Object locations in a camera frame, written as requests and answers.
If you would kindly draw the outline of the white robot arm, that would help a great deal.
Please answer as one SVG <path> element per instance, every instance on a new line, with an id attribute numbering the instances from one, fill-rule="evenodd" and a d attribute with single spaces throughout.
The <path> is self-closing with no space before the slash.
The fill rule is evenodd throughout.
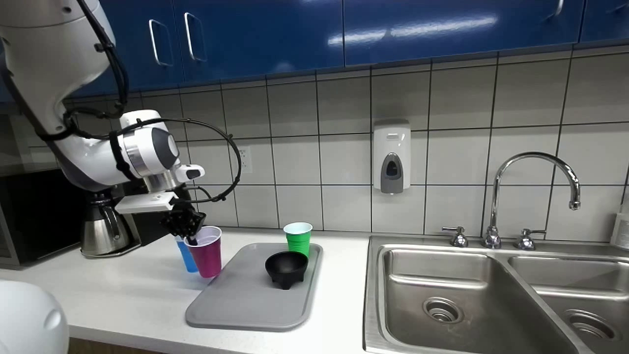
<path id="1" fill-rule="evenodd" d="M 100 2 L 0 0 L 0 8 L 2 79 L 68 183 L 102 193 L 141 181 L 147 191 L 116 200 L 114 210 L 159 212 L 169 234 L 194 242 L 204 214 L 184 189 L 204 169 L 181 161 L 159 112 L 129 110 L 123 100 L 116 100 L 106 114 L 120 128 L 104 138 L 74 124 L 82 110 L 66 98 L 104 71 L 123 73 Z"/>

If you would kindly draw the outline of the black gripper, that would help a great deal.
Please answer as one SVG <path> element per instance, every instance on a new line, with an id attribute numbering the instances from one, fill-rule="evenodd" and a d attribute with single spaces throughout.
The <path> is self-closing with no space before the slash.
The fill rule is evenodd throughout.
<path id="1" fill-rule="evenodd" d="M 165 216 L 163 226 L 169 234 L 196 242 L 198 230 L 204 226 L 204 212 L 198 212 L 192 204 L 175 204 Z"/>

